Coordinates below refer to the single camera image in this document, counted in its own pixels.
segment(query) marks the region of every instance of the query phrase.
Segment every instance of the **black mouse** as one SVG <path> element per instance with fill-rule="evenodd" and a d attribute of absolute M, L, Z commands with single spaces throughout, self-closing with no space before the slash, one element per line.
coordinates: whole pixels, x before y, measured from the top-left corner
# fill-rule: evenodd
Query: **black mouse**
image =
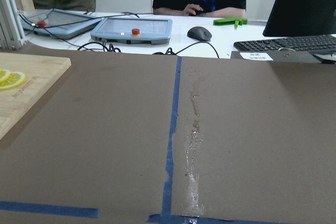
<path fill-rule="evenodd" d="M 187 36 L 199 41 L 209 41 L 212 38 L 212 34 L 202 26 L 195 26 L 191 28 L 188 31 Z"/>

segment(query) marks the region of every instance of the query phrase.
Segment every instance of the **cutting board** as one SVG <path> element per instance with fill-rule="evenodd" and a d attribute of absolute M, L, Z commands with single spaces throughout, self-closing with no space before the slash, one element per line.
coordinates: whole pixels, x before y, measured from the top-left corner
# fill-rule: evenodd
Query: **cutting board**
<path fill-rule="evenodd" d="M 0 69 L 26 75 L 21 85 L 0 90 L 0 140 L 70 66 L 69 58 L 0 53 Z"/>

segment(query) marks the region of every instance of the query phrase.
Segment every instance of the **black monitor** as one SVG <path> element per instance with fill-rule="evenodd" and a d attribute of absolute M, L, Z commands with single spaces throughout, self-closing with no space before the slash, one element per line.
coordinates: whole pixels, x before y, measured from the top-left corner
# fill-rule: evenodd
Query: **black monitor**
<path fill-rule="evenodd" d="M 336 34 L 336 0 L 275 0 L 266 37 Z"/>

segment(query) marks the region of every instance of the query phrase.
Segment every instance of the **green tool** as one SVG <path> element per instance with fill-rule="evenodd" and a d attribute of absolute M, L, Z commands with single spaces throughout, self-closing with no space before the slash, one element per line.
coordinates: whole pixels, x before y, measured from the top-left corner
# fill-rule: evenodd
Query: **green tool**
<path fill-rule="evenodd" d="M 232 18 L 221 18 L 214 20 L 214 26 L 224 26 L 230 24 L 235 24 L 235 29 L 237 29 L 238 25 L 247 24 L 247 18 L 232 17 Z"/>

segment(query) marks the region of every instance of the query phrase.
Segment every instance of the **white label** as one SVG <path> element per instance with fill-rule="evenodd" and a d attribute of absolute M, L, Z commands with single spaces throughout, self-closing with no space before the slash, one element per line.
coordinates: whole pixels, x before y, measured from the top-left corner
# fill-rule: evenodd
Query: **white label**
<path fill-rule="evenodd" d="M 240 55 L 245 60 L 273 60 L 270 55 L 265 52 L 241 52 Z"/>

